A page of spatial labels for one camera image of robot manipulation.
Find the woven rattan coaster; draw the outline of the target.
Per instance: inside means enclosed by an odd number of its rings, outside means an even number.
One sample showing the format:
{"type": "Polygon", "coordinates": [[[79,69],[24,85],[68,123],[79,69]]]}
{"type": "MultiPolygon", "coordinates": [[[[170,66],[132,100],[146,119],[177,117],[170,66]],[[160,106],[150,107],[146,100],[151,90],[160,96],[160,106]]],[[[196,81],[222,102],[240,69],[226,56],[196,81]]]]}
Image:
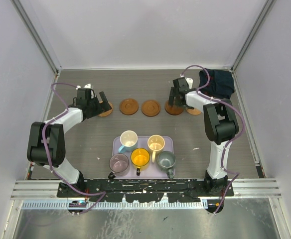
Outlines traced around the woven rattan coaster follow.
{"type": "Polygon", "coordinates": [[[101,114],[99,114],[99,117],[107,117],[108,115],[110,115],[113,112],[113,105],[111,102],[109,102],[109,105],[111,106],[111,109],[109,111],[103,112],[101,114]]]}
{"type": "Polygon", "coordinates": [[[194,115],[194,116],[197,116],[199,114],[201,114],[202,112],[198,109],[189,109],[187,108],[186,111],[191,114],[191,115],[194,115]]]}

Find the brown wooden coaster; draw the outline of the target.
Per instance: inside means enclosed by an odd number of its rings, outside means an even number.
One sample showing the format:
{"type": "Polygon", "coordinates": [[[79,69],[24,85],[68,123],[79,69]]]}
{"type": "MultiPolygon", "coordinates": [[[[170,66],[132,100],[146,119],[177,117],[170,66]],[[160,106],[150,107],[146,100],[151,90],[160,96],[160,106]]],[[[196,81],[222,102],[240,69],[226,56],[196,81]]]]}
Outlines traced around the brown wooden coaster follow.
{"type": "Polygon", "coordinates": [[[142,104],[142,113],[147,117],[154,117],[160,113],[161,106],[156,100],[147,100],[142,104]]]}
{"type": "Polygon", "coordinates": [[[176,105],[170,106],[168,101],[165,102],[164,108],[165,111],[172,116],[177,116],[184,112],[184,108],[177,107],[176,105]]]}
{"type": "Polygon", "coordinates": [[[120,102],[119,109],[124,115],[133,115],[138,111],[139,104],[135,99],[128,98],[120,102]]]}

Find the cream mug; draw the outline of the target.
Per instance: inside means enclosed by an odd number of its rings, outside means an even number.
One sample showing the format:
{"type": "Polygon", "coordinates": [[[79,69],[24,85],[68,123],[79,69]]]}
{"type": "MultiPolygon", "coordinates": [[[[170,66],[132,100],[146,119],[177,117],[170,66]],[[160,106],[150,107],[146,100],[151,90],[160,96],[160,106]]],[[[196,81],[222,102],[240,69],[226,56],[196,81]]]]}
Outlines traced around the cream mug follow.
{"type": "Polygon", "coordinates": [[[152,135],[147,140],[147,146],[151,151],[151,161],[155,163],[156,157],[163,151],[165,140],[160,135],[152,135]]]}

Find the grey green mug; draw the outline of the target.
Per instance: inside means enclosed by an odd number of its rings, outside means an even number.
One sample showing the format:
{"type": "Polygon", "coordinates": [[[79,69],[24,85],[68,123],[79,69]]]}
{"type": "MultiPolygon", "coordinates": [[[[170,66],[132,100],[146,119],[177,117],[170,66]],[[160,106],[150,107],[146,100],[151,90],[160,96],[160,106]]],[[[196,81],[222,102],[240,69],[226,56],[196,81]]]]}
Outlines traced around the grey green mug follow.
{"type": "Polygon", "coordinates": [[[165,172],[169,179],[173,179],[175,163],[176,157],[174,153],[170,151],[163,151],[158,156],[156,166],[160,171],[165,172]]]}

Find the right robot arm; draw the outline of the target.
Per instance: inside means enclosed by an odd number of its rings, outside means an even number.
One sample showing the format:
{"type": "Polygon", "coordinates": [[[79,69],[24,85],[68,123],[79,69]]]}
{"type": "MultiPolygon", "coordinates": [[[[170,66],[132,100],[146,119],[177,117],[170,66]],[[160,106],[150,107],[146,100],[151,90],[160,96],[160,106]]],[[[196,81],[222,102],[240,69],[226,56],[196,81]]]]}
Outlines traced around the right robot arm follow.
{"type": "Polygon", "coordinates": [[[168,104],[170,106],[198,109],[204,116],[204,128],[211,142],[210,162],[205,172],[204,189],[216,196],[228,183],[227,161],[233,139],[239,132],[235,108],[230,100],[209,97],[191,88],[191,80],[181,77],[173,80],[168,104]]]}

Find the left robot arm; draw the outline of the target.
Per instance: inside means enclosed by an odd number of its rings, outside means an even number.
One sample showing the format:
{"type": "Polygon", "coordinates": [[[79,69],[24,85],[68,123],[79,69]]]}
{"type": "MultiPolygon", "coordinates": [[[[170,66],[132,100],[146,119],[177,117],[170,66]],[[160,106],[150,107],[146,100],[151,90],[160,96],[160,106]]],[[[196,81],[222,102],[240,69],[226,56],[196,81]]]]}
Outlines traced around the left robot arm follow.
{"type": "Polygon", "coordinates": [[[73,103],[64,103],[65,110],[44,121],[34,122],[30,127],[27,159],[48,169],[74,197],[89,196],[82,172],[66,159],[65,133],[84,120],[109,112],[112,107],[103,91],[100,99],[88,84],[77,87],[73,103]]]}

